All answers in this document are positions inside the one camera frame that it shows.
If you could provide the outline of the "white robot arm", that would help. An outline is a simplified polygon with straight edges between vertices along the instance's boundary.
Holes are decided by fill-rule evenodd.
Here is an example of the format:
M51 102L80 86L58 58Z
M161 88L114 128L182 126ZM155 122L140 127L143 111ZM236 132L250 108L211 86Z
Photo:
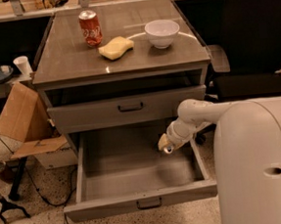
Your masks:
M281 224L281 97L188 99L158 142L170 154L209 123L221 224Z

